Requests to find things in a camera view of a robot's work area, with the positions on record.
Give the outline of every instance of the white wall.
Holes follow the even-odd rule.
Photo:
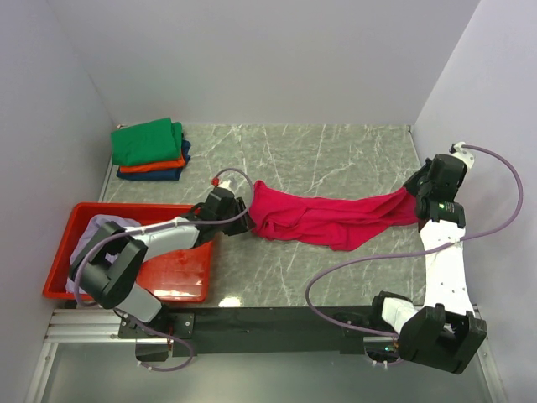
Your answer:
[[[494,149],[522,175],[523,211],[500,234],[465,245],[468,288],[487,319],[510,401],[537,393],[537,2],[482,0],[415,125],[418,154],[451,142]],[[469,232],[504,219],[516,200],[514,180],[477,155],[461,200]]]
[[[478,0],[49,0],[114,120],[414,123]]]
[[[0,377],[28,389],[50,319],[41,297],[71,208],[95,200],[112,120],[44,0],[0,12]]]

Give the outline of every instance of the stack of folded clothes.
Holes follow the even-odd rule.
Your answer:
[[[112,163],[117,177],[130,181],[178,181],[190,160],[190,143],[181,123],[170,118],[112,133]]]

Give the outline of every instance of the gray marble surface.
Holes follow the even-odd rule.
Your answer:
[[[396,191],[420,166],[406,126],[207,124],[184,131],[192,159],[178,182],[123,181],[113,167],[104,201],[195,204],[226,167],[297,196],[358,199]],[[248,200],[244,180],[233,190]],[[389,228],[352,252],[251,234],[221,237],[203,305],[303,306],[305,286],[320,270],[370,254],[422,249],[415,226]],[[318,281],[311,294],[318,305],[368,305],[381,290],[423,303],[425,260],[349,266]]]

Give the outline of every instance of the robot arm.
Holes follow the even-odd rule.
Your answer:
[[[136,284],[142,263],[173,250],[200,246],[211,241],[219,232],[229,236],[245,233],[253,226],[248,215],[222,225],[178,225],[185,221],[227,220],[245,208],[242,198],[235,198],[229,190],[229,181],[224,181],[211,191],[204,203],[194,206],[184,216],[142,227],[139,235],[119,238],[104,245],[84,268],[81,288],[103,308],[117,308],[142,322],[150,323],[158,316],[163,305],[158,298]],[[151,231],[163,226],[168,228]],[[140,228],[123,228],[114,222],[101,226],[71,266],[70,278],[75,279],[81,261],[97,243],[132,229]],[[113,263],[107,260],[109,254],[117,256]]]
[[[425,250],[454,243],[425,256],[425,304],[420,310],[403,296],[381,293],[373,306],[399,335],[402,359],[461,373],[487,336],[485,321],[476,319],[467,293],[462,257],[466,222],[454,202],[473,156],[455,144],[451,155],[438,154],[405,183],[416,197],[416,215]]]

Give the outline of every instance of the navy blue cloth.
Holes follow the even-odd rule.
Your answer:
[[[152,170],[151,172],[135,172],[132,174],[122,173],[117,168],[116,176],[120,179],[126,179],[127,181],[178,181],[181,177],[181,172],[190,161],[188,155],[190,151],[190,141],[183,139],[181,144],[181,153],[185,159],[185,166],[182,168],[170,168],[169,170]]]

